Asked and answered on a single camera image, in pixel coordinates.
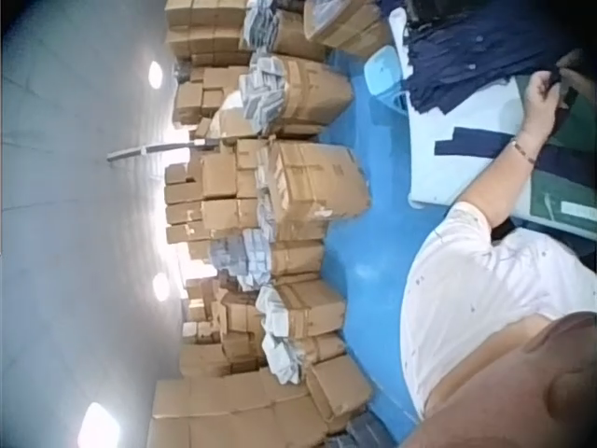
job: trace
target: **hand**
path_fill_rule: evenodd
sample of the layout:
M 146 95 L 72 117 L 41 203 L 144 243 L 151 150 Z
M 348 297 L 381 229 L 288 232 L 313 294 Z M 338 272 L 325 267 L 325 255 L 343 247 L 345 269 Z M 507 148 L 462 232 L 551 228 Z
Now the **hand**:
M 589 103 L 594 107 L 597 107 L 597 89 L 595 88 L 595 82 L 587 77 L 583 77 L 578 72 L 571 69 L 572 66 L 581 63 L 582 59 L 582 50 L 574 49 L 562 57 L 557 65 L 560 67 L 562 79 L 567 81 L 570 87 L 583 95 Z
M 539 146 L 548 141 L 556 120 L 560 102 L 560 83 L 548 91 L 549 72 L 536 72 L 531 76 L 524 95 L 524 121 L 521 136 Z
M 595 88 L 594 81 L 583 77 L 578 72 L 569 68 L 561 68 L 560 73 L 562 74 L 562 79 L 568 81 L 570 87 L 584 96 L 593 107 L 597 107 L 597 88 Z

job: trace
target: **bracelet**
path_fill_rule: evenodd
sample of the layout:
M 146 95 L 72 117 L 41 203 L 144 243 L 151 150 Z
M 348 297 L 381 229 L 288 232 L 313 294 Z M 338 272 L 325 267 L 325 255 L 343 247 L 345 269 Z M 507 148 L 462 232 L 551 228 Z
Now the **bracelet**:
M 526 161 L 528 161 L 529 163 L 531 163 L 533 166 L 535 166 L 535 164 L 537 163 L 536 159 L 533 159 L 531 156 L 529 156 L 526 151 L 524 149 L 521 148 L 521 146 L 519 145 L 519 142 L 516 141 L 516 138 L 513 138 L 512 140 L 510 140 L 510 144 L 517 150 L 519 151 L 519 153 L 522 155 L 522 157 L 524 157 L 524 159 L 526 159 Z

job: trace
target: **dark blue cloth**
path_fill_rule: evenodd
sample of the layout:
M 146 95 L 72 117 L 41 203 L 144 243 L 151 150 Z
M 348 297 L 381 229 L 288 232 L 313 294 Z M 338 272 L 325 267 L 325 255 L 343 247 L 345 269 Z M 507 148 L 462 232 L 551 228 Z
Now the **dark blue cloth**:
M 404 84 L 420 113 L 448 113 L 498 79 L 549 70 L 575 47 L 533 0 L 492 0 L 465 19 L 411 31 L 405 43 L 413 74 Z
M 397 7 L 405 7 L 406 0 L 376 0 L 377 6 L 382 10 L 382 16 L 390 17 Z
M 495 159 L 512 135 L 480 129 L 455 128 L 452 140 L 436 142 L 437 156 L 471 156 Z M 564 147 L 545 145 L 535 169 L 595 189 L 595 155 Z

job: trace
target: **blue epoxy floor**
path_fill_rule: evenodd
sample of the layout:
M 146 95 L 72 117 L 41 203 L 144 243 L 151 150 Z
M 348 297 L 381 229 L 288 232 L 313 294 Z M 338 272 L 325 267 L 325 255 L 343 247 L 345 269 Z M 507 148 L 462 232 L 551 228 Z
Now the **blue epoxy floor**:
M 348 300 L 345 339 L 376 388 L 371 409 L 403 441 L 416 417 L 400 367 L 400 307 L 410 265 L 444 210 L 411 208 L 409 124 L 368 93 L 363 64 L 336 54 L 354 102 L 320 137 L 351 147 L 369 184 L 371 208 L 334 223 L 323 276 Z

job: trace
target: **plastic stool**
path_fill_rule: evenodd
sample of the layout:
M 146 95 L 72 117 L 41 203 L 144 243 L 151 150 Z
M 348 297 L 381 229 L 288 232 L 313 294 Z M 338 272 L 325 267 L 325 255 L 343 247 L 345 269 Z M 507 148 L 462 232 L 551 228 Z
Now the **plastic stool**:
M 402 89 L 402 68 L 396 49 L 386 45 L 365 63 L 365 81 L 371 95 L 402 115 L 408 115 Z

